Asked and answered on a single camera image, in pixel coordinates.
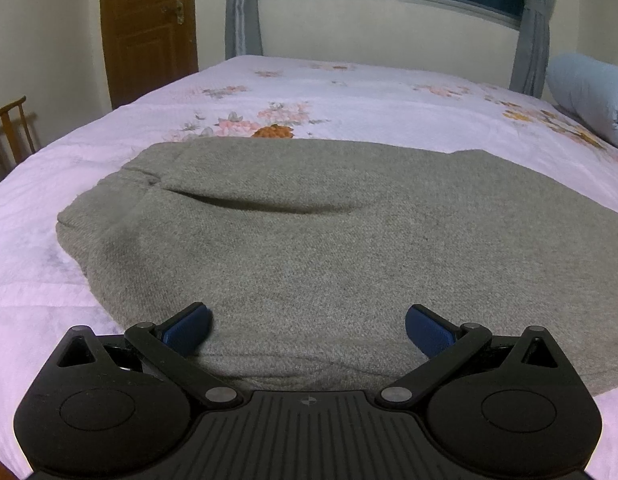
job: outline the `door panel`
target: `door panel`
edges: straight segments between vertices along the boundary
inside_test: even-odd
[[[100,0],[100,7],[113,108],[198,71],[194,0]]]

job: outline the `pillow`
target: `pillow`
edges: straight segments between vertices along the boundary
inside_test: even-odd
[[[560,54],[549,61],[547,85],[561,107],[618,148],[618,66],[575,52]]]

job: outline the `wooden chair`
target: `wooden chair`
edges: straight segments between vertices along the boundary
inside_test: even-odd
[[[26,124],[25,112],[22,109],[22,103],[24,101],[26,101],[26,96],[22,96],[17,101],[13,101],[12,103],[9,103],[8,105],[0,108],[0,120],[2,121],[2,128],[4,129],[4,133],[7,136],[7,141],[9,142],[9,147],[11,149],[11,155],[13,156],[13,160],[15,161],[16,166],[20,162],[25,160],[25,158],[28,157],[28,155],[23,155],[22,147],[20,146],[20,137],[16,133],[16,130],[13,127],[13,123],[11,122],[11,118],[9,117],[9,112],[13,110],[13,108],[15,108],[16,106],[20,110],[20,121],[22,121],[22,125],[24,126],[25,133],[26,133],[26,140],[28,140],[28,145],[31,150],[31,153],[36,152],[36,149],[33,146],[33,141],[31,140],[31,133],[29,133],[29,129]],[[9,173],[9,170],[7,169],[7,163],[4,160],[2,160],[1,155],[0,155],[0,165],[2,166],[2,169],[6,173]]]

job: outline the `gray curtain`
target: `gray curtain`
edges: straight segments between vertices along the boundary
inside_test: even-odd
[[[556,0],[525,0],[510,90],[540,97],[549,58],[549,18]]]
[[[262,56],[258,0],[227,0],[225,58]]]

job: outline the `bed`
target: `bed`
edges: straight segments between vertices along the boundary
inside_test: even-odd
[[[0,460],[30,473],[12,430],[29,384],[65,331],[119,333],[58,245],[58,213],[157,142],[251,136],[380,142],[451,153],[484,150],[618,213],[618,150],[550,104],[454,76],[350,63],[237,57],[118,108],[53,142],[0,183]],[[604,420],[588,472],[618,479],[618,388],[596,397]]]

